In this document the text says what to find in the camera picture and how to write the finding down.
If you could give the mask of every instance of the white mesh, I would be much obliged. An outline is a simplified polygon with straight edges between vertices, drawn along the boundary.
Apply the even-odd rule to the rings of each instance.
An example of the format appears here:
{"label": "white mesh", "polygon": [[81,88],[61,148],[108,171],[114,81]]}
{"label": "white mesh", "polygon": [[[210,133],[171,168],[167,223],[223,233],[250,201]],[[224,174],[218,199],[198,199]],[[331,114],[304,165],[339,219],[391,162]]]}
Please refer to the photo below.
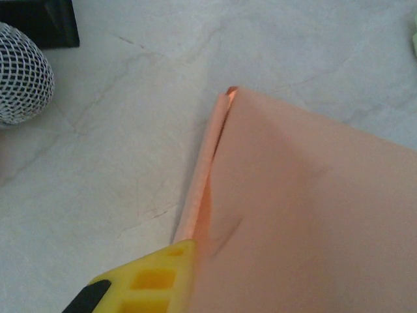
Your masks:
{"label": "white mesh", "polygon": [[0,124],[26,121],[51,101],[55,83],[50,64],[17,29],[0,23]]}

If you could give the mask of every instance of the floor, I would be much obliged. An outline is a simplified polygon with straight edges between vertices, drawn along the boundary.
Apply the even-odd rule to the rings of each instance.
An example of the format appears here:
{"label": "floor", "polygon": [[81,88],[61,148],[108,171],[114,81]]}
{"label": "floor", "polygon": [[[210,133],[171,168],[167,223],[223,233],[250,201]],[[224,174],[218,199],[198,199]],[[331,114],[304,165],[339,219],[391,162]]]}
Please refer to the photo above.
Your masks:
{"label": "floor", "polygon": [[245,85],[417,149],[414,0],[74,0],[55,98],[0,132],[2,312],[60,312],[169,244],[216,95]]}

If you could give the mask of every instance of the black object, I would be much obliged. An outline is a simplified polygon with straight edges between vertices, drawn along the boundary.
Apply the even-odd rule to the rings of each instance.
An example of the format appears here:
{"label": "black object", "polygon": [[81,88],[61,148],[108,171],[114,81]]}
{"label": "black object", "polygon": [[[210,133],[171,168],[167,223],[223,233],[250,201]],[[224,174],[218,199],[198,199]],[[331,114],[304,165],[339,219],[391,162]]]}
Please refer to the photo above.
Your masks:
{"label": "black object", "polygon": [[79,46],[71,0],[0,0],[0,22],[19,29],[39,48]]}
{"label": "black object", "polygon": [[84,287],[63,313],[93,313],[97,304],[109,290],[110,280],[100,280]]}

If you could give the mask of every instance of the marble tile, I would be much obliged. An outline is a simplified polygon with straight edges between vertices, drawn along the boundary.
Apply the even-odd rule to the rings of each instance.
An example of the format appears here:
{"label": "marble tile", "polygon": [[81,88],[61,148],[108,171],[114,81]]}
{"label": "marble tile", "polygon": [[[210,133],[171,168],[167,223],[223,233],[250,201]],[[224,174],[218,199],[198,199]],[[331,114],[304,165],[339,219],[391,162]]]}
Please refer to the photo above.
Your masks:
{"label": "marble tile", "polygon": [[167,245],[217,94],[245,85],[417,149],[412,0],[74,0],[55,97],[0,133],[3,312],[60,312]]}

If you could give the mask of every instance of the black grip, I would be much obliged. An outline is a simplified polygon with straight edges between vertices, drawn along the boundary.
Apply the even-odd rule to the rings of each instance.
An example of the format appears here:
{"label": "black grip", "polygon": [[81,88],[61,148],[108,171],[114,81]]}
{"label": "black grip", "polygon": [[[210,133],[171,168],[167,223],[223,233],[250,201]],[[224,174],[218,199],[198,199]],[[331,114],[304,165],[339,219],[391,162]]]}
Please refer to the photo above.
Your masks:
{"label": "black grip", "polygon": [[110,280],[100,280],[84,287],[63,313],[93,313],[97,304],[109,290]]}

